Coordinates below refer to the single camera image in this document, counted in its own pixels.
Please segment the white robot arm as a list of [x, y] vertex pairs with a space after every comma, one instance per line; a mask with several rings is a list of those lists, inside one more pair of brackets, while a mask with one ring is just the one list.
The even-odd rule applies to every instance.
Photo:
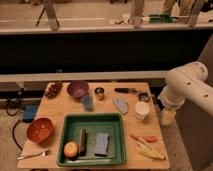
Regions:
[[201, 62], [190, 62], [167, 72], [166, 86], [157, 99], [163, 105], [162, 125], [168, 126], [176, 111], [188, 99], [213, 116], [213, 87], [205, 83], [208, 69]]

